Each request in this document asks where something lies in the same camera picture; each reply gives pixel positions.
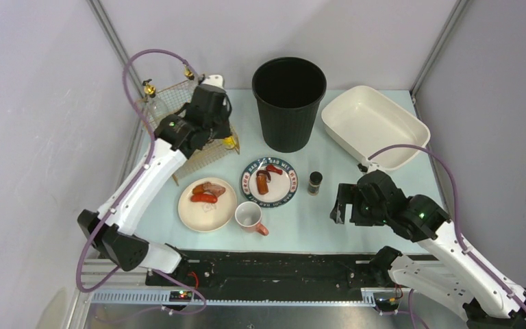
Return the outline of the black cap pepper jar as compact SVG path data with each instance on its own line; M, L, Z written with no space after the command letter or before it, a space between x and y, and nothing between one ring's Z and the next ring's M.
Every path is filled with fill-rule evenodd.
M323 175L319 171L311 172L309 176L308 193L310 195L317 195L322 181Z

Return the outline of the patterned rim white plate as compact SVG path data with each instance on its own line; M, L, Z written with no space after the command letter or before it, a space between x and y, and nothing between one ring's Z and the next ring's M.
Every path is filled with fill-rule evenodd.
M260 195L256 184L256 173L259 170L266 170L267 165L279 167L283 170L283 174L270 173L269 192ZM243 195L262 208L276 208L286 204L294 197L298 185L299 179L295 168L286 160L271 156L254 160L245 167L240 176L240 187Z

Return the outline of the pink ceramic mug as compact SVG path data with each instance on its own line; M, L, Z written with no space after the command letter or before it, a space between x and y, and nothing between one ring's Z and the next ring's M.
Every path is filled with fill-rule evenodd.
M245 232L257 232L262 236L269 235L268 229L262 223L262 209L255 202L239 204L235 209L234 218Z

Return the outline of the brown cap small bottle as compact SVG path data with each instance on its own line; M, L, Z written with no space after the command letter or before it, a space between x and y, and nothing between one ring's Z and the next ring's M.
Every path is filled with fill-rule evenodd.
M235 148L237 148L237 144L236 144L235 138L233 136L229 136L227 138L224 138L222 143L223 143L223 146L225 147L225 149L235 149Z

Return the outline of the cream round plate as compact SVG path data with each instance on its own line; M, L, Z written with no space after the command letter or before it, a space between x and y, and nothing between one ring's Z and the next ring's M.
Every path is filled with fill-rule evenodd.
M192 189L200 183L211 182L225 187L226 191L215 204L192 202ZM213 232L227 225L233 218L238 198L230 183L220 178L202 178L188 185L181 193L177 211L181 222L196 232Z

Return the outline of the glass oil bottle gold spout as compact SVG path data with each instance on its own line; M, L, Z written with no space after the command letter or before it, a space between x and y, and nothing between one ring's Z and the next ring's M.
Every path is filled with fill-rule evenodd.
M144 109L147 113L148 121L154 130L159 126L162 119L168 114L168 108L163 99L158 96L156 87L151 83L152 79L144 80L142 87L144 89Z

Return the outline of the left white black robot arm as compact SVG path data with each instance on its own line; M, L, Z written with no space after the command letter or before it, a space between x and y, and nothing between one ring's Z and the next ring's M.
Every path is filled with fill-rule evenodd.
M123 271L176 269L181 254L166 244L137 237L136 228L163 185L196 151L231 136L231 111L223 85L203 81L190 101L160 121L146 154L127 180L96 211L83 210L77 218L98 252Z

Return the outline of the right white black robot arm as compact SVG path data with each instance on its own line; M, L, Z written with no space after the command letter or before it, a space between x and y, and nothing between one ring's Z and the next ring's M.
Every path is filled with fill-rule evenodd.
M375 277L416 290L443 305L468 328L526 328L526 288L505 278L455 231L455 221L425 195L407 197L383 171L338 185L330 218L357 226L388 226L439 260L447 278L385 246L370 262Z

